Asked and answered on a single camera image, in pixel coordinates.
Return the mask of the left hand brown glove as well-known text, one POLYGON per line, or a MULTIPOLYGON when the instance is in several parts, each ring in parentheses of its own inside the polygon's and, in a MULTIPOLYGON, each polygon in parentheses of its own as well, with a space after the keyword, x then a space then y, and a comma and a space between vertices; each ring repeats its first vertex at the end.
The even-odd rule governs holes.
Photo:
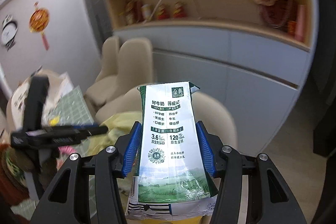
MULTIPOLYGON (((1 144, 1 201, 12 207, 29 198, 25 172, 31 172, 33 162, 9 144, 1 144)), ((47 189, 57 173, 57 159, 51 157, 42 164, 39 182, 47 189)))

